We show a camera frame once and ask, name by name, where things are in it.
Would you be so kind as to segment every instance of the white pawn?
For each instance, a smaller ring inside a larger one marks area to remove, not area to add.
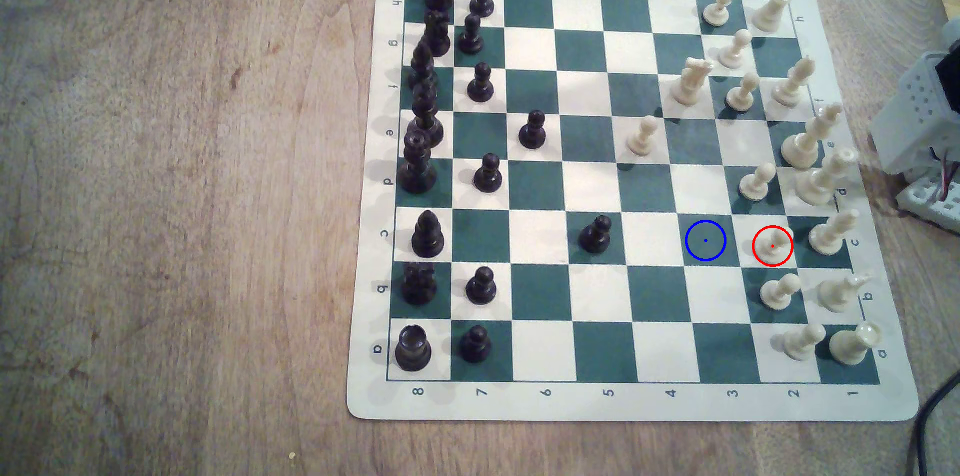
[[[841,330],[830,336],[830,353],[846,365],[857,365],[867,356],[870,348],[876,347],[883,338],[881,327],[875,323],[861,322],[855,330]]]
[[[780,27],[781,17],[784,15],[784,9],[790,4],[790,0],[770,0],[763,7],[753,13],[753,25],[757,29],[773,33]]]
[[[743,75],[740,86],[726,92],[726,105],[737,112],[747,112],[754,105],[754,90],[761,84],[761,77],[753,71]]]
[[[817,115],[806,122],[803,133],[791,135],[783,141],[780,153],[790,166],[798,170],[806,170],[817,162],[817,142],[826,138],[831,128],[836,125],[837,118],[843,112],[840,103],[833,103],[817,109]]]
[[[827,279],[817,287],[820,305],[833,312],[843,312],[857,299],[857,291],[870,281],[871,276],[846,274],[843,279]]]
[[[772,310],[784,310],[790,305],[791,296],[799,289],[800,277],[796,273],[787,273],[779,281],[771,279],[764,283],[760,287],[760,300]]]
[[[641,157],[653,149],[653,134],[657,131],[657,119],[652,115],[644,115],[640,119],[640,128],[630,138],[627,138],[627,147]]]
[[[777,169],[773,163],[763,163],[756,168],[753,174],[747,174],[740,178],[740,194],[747,200],[758,202],[767,196],[770,187],[767,182],[774,179],[777,175]]]
[[[837,254],[840,247],[843,247],[843,236],[853,229],[859,216],[860,212],[857,210],[834,213],[826,223],[821,223],[810,230],[810,235],[807,237],[810,247],[821,255]]]
[[[807,324],[783,334],[783,351],[793,359],[810,359],[826,336],[827,330],[820,324]]]
[[[809,56],[800,58],[799,61],[790,67],[786,72],[786,78],[774,86],[771,94],[773,98],[787,108],[793,108],[800,103],[800,86],[807,84],[807,81],[813,76],[813,71],[817,65]]]
[[[742,52],[753,39],[754,36],[750,35],[749,31],[737,31],[733,34],[733,41],[730,45],[720,49],[720,53],[717,54],[717,61],[729,69],[740,68],[740,65],[743,65],[743,56],[740,55],[740,52]]]
[[[834,198],[836,180],[857,165],[857,151],[840,148],[823,159],[820,168],[797,176],[797,196],[810,206],[822,206]]]
[[[730,19],[730,11],[727,11],[727,5],[734,0],[717,0],[703,9],[703,21],[711,26],[722,26]]]

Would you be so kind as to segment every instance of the wooden table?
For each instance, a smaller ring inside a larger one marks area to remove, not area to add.
[[[960,237],[896,211],[867,126],[944,9],[819,1],[925,398],[960,367]],[[905,472],[910,422],[352,418],[373,10],[0,0],[0,471]],[[930,422],[940,474],[958,413]]]

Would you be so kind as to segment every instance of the chessboard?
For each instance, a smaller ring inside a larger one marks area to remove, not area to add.
[[[797,193],[803,171],[781,153],[786,138],[842,101],[816,0],[790,0],[773,32],[752,21],[770,0],[732,0],[721,26],[702,18],[716,0],[491,0],[479,29],[483,48],[472,55],[456,41],[472,0],[451,1],[452,46],[433,59],[435,118],[443,127],[429,151],[437,178],[426,192],[411,193],[398,175],[415,118],[410,65],[425,34],[426,0],[375,0],[351,413],[892,421],[916,412],[858,168],[835,183],[827,204],[811,206]],[[743,65],[717,64],[744,29],[751,40]],[[787,108],[773,91],[803,57],[816,69],[799,87],[798,105]],[[691,106],[671,94],[688,58],[713,63]],[[481,62],[493,95],[475,102],[467,89]],[[725,98],[751,72],[759,76],[754,103],[733,111]],[[546,139],[536,149],[519,141],[532,111],[544,113]],[[656,126],[646,137],[650,153],[641,156],[627,143],[648,114]],[[814,169],[854,146],[840,114],[817,146]],[[481,192],[473,178],[490,153],[500,160],[502,183]],[[775,166],[766,196],[747,200],[738,184],[764,163]],[[839,252],[816,252],[811,229],[851,209],[859,217]],[[425,211],[435,214],[444,240],[426,259],[412,246]],[[599,215],[609,219],[608,247],[588,253],[578,237]],[[757,241],[767,242],[771,231],[790,237],[783,261],[757,254]],[[431,264],[435,290],[412,303],[405,269],[423,262]],[[477,305],[466,290],[481,266],[493,273],[496,292]],[[762,302],[762,286],[787,274],[798,277],[798,290],[773,310]],[[868,281],[853,289],[846,308],[829,310],[823,282],[851,274]],[[876,337],[862,361],[835,359],[834,335],[865,321]],[[809,358],[788,357],[786,335],[808,324],[822,341],[810,342]],[[425,335],[431,350],[415,371],[398,364],[408,326],[418,346]],[[463,339],[476,326],[486,332],[482,358],[476,345],[464,353]]]

